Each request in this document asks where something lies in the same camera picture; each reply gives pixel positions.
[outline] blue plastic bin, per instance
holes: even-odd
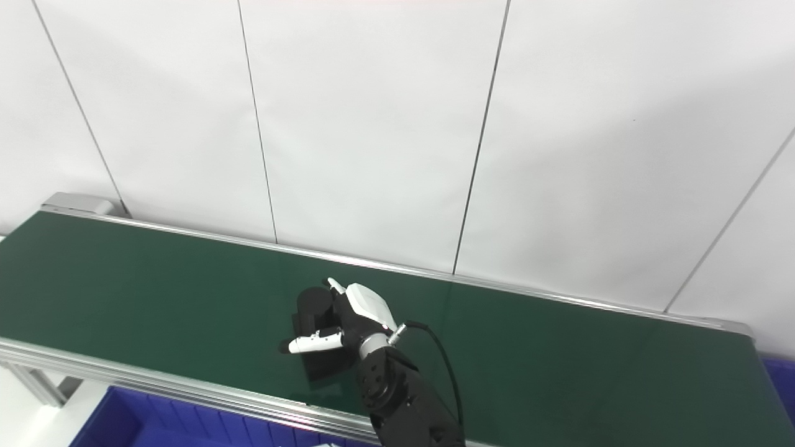
[[[206,406],[110,387],[70,447],[374,447]]]
[[[762,362],[787,410],[789,420],[795,425],[795,362],[780,359],[762,359]]]

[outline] white wall panel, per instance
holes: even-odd
[[[118,203],[33,5],[0,2],[0,234],[56,191]]]
[[[795,3],[512,3],[456,273],[663,309],[795,122]]]
[[[273,239],[233,0],[39,0],[140,220]]]
[[[795,357],[794,197],[792,141],[670,312],[746,323],[760,351]]]
[[[504,9],[242,1],[280,243],[452,269]]]

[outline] wall seam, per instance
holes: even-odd
[[[767,162],[765,167],[762,169],[762,171],[760,172],[760,174],[758,175],[758,177],[754,181],[754,183],[750,186],[750,188],[748,188],[748,191],[745,193],[745,196],[743,196],[743,198],[740,200],[740,203],[737,205],[735,210],[731,213],[731,215],[729,216],[728,220],[726,220],[726,223],[724,223],[723,226],[720,228],[720,231],[718,231],[718,234],[715,236],[715,238],[709,244],[709,247],[707,247],[707,250],[701,255],[701,257],[699,258],[698,262],[696,262],[696,265],[692,268],[692,270],[690,270],[690,273],[688,274],[688,276],[684,279],[682,284],[679,286],[679,289],[677,289],[676,293],[673,294],[673,297],[671,297],[671,300],[668,302],[668,305],[665,307],[665,309],[663,309],[663,312],[667,313],[668,311],[671,310],[671,306],[673,306],[673,303],[675,303],[677,301],[677,299],[679,299],[679,296],[682,294],[682,290],[684,290],[684,288],[687,287],[687,285],[690,283],[690,281],[696,275],[698,270],[704,264],[704,261],[712,253],[712,250],[715,249],[715,247],[718,245],[718,242],[720,242],[720,240],[723,238],[723,235],[726,234],[726,231],[728,230],[728,228],[731,226],[732,223],[734,223],[737,215],[743,210],[743,207],[745,207],[746,203],[748,203],[748,200],[751,198],[751,196],[754,195],[754,192],[756,192],[757,188],[762,183],[762,181],[765,179],[765,177],[767,176],[767,173],[770,171],[770,169],[773,167],[773,165],[776,164],[776,161],[781,156],[781,154],[784,152],[784,149],[786,149],[786,147],[789,146],[790,142],[793,140],[793,137],[795,137],[795,127],[793,127],[793,129],[789,132],[787,137],[784,138],[784,142],[781,144],[781,146],[778,147],[776,152],[773,154],[773,157],[771,157],[770,160]]]
[[[456,256],[452,262],[452,274],[456,274],[458,268],[458,257],[461,254],[461,242],[463,241],[463,230],[467,224],[467,214],[469,213],[469,203],[472,198],[472,187],[475,186],[475,173],[478,170],[478,160],[480,159],[480,148],[483,146],[483,134],[486,132],[486,120],[489,117],[489,106],[491,105],[491,92],[494,90],[494,79],[497,77],[497,66],[499,65],[499,56],[502,51],[502,39],[505,36],[505,28],[508,23],[508,12],[510,11],[510,0],[505,2],[505,13],[502,16],[502,27],[499,32],[499,41],[497,42],[497,53],[494,56],[494,68],[491,71],[491,81],[489,83],[489,92],[486,96],[486,108],[483,111],[483,121],[480,125],[480,136],[478,137],[478,148],[475,151],[475,162],[472,164],[472,175],[469,179],[469,190],[467,191],[467,202],[463,207],[463,219],[461,220],[461,231],[458,234],[458,244],[456,245]]]
[[[243,24],[243,9],[238,3],[238,16],[240,16],[240,31],[243,36],[243,49],[246,52],[246,66],[248,67],[249,85],[251,86],[251,101],[254,104],[254,118],[257,120],[257,136],[259,137],[259,152],[262,155],[262,172],[265,174],[265,187],[268,190],[268,206],[270,207],[270,222],[273,225],[273,241],[279,243],[279,238],[276,234],[276,216],[273,213],[273,198],[270,193],[270,180],[268,179],[268,167],[265,162],[265,145],[262,142],[262,128],[259,123],[259,109],[257,108],[257,96],[254,94],[254,75],[251,73],[251,60],[248,53],[248,39],[246,37],[246,26]]]
[[[119,203],[122,205],[123,211],[130,217],[130,210],[127,208],[126,204],[124,203],[124,199],[122,199],[122,193],[118,189],[118,185],[116,184],[116,180],[113,178],[113,174],[111,173],[111,168],[107,164],[107,160],[105,159],[105,155],[102,152],[102,149],[99,147],[99,142],[97,142],[97,138],[94,135],[94,130],[91,128],[91,124],[88,122],[88,117],[86,116],[86,111],[83,109],[83,104],[80,102],[80,99],[77,97],[77,91],[75,90],[75,86],[72,84],[72,79],[69,78],[69,74],[66,71],[66,66],[64,65],[63,60],[60,58],[60,54],[58,53],[58,48],[55,46],[55,41],[52,39],[52,34],[49,32],[49,28],[47,28],[47,24],[45,23],[44,17],[41,15],[41,11],[39,10],[39,5],[36,3],[36,0],[30,0],[33,4],[33,8],[36,10],[36,15],[39,17],[39,22],[41,23],[41,27],[45,31],[45,35],[47,36],[47,41],[49,41],[50,48],[52,48],[52,52],[55,53],[55,58],[58,60],[58,65],[60,66],[61,72],[64,74],[64,78],[66,79],[66,84],[69,86],[69,91],[72,93],[72,98],[75,99],[75,103],[77,104],[77,108],[80,111],[80,115],[83,117],[83,122],[86,123],[86,128],[88,128],[88,134],[91,136],[91,141],[94,143],[94,147],[97,149],[97,154],[99,154],[99,159],[102,160],[103,166],[105,166],[105,171],[107,172],[108,178],[111,180],[111,184],[113,185],[113,189],[116,191],[116,196],[118,197]]]

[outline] black cable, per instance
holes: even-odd
[[[433,341],[436,343],[436,346],[439,348],[439,352],[442,354],[442,359],[444,360],[444,366],[448,369],[448,374],[450,375],[450,382],[452,382],[452,393],[456,397],[456,410],[458,411],[458,425],[461,426],[461,434],[463,435],[463,409],[461,408],[461,394],[458,392],[458,382],[456,381],[456,375],[452,371],[452,365],[450,364],[450,359],[447,357],[447,352],[444,350],[444,346],[442,346],[441,340],[439,337],[433,333],[433,330],[428,325],[423,325],[422,323],[417,323],[416,321],[405,321],[403,323],[407,328],[417,328],[426,331],[428,335],[433,338]]]

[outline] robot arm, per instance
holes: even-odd
[[[332,320],[339,325],[284,340],[279,350],[355,353],[359,394],[384,447],[464,447],[463,427],[419,369],[394,347],[406,325],[397,327],[389,306],[373,290],[360,284],[345,288],[333,278],[327,285]]]

